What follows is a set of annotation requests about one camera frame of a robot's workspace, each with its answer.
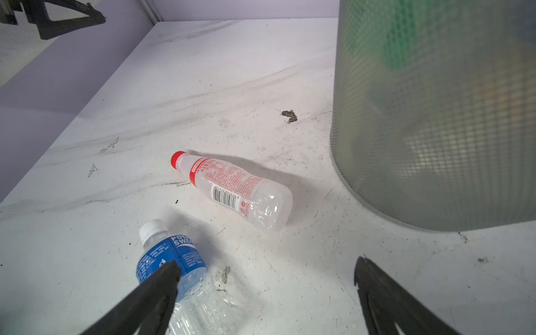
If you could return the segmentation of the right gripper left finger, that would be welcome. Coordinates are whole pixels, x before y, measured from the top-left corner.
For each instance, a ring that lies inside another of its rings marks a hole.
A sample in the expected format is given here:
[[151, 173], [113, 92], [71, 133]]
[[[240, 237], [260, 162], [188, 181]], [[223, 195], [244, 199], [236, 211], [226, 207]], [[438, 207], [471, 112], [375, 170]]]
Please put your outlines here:
[[167, 262], [84, 334], [164, 334], [173, 314], [181, 268]]

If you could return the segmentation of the clear bottle red white label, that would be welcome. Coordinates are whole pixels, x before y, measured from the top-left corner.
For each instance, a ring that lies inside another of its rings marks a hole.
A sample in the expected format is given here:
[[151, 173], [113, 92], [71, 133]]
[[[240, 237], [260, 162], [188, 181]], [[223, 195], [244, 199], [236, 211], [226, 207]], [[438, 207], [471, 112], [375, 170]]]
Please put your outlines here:
[[171, 166], [214, 202], [262, 231], [283, 230], [293, 209], [287, 186], [255, 176], [227, 161], [175, 152]]

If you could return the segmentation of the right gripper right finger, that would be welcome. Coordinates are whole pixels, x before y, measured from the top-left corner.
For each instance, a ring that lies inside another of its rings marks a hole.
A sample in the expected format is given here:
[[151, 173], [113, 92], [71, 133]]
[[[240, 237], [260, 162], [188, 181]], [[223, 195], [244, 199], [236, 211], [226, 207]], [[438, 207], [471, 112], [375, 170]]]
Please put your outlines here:
[[357, 259], [354, 285], [370, 334], [457, 334], [372, 260]]

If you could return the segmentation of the upper white mesh shelf basket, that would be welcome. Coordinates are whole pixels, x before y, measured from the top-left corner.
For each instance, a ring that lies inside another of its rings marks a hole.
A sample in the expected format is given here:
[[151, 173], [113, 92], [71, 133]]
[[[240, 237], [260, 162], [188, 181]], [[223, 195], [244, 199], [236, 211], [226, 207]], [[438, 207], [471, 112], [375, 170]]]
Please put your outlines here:
[[5, 85], [56, 38], [105, 22], [106, 17], [92, 1], [2, 1], [1, 84]]

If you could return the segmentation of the clear bottle blue label angled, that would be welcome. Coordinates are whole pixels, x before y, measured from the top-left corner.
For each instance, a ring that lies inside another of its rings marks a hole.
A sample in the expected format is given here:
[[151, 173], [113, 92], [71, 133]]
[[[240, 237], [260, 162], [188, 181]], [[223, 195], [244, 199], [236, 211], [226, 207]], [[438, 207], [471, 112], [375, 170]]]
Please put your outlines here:
[[139, 236], [144, 249], [135, 270], [139, 283], [167, 263], [176, 262], [181, 269], [166, 333], [236, 334], [237, 311], [217, 290], [194, 242], [183, 234], [172, 234], [160, 219], [145, 223]]

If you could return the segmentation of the grey mesh waste bin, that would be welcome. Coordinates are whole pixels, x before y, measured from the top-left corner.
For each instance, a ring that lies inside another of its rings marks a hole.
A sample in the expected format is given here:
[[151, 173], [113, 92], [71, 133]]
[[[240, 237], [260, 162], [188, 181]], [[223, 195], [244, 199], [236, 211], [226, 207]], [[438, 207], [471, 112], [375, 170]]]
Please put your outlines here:
[[534, 1], [342, 1], [330, 149], [402, 226], [534, 221]]

